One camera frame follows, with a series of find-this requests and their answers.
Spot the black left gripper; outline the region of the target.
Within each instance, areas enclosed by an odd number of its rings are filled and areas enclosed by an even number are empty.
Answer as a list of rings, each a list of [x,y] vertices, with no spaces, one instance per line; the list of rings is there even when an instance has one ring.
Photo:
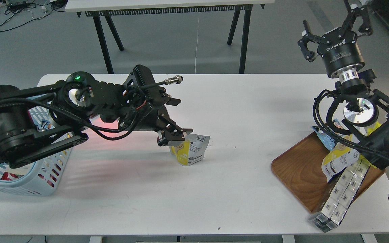
[[[182,129],[171,120],[166,106],[177,106],[180,99],[166,93],[164,85],[179,84],[181,76],[156,83],[150,68],[136,65],[123,84],[93,81],[93,114],[104,123],[118,121],[117,129],[94,128],[128,135],[133,131],[156,131],[158,146],[179,146],[193,129]]]

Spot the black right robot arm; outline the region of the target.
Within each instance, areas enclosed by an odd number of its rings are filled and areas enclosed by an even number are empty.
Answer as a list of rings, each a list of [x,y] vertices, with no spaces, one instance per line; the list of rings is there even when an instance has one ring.
[[[372,35],[366,7],[351,6],[345,0],[347,17],[343,24],[322,36],[312,34],[307,20],[298,46],[304,58],[322,58],[329,78],[337,79],[335,90],[324,90],[312,108],[315,123],[338,142],[356,149],[378,169],[389,166],[389,97],[371,90],[376,75],[365,65],[353,25],[358,17],[361,36]]]

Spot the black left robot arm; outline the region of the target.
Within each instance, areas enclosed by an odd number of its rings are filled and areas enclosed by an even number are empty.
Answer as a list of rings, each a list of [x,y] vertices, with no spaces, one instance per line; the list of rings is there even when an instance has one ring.
[[[123,84],[96,80],[77,71],[54,84],[19,89],[0,85],[0,164],[20,168],[88,140],[91,129],[106,140],[120,140],[133,131],[155,131],[159,146],[178,146],[192,129],[173,121],[166,105],[181,100],[165,85],[182,76],[155,82],[144,65],[136,65]]]

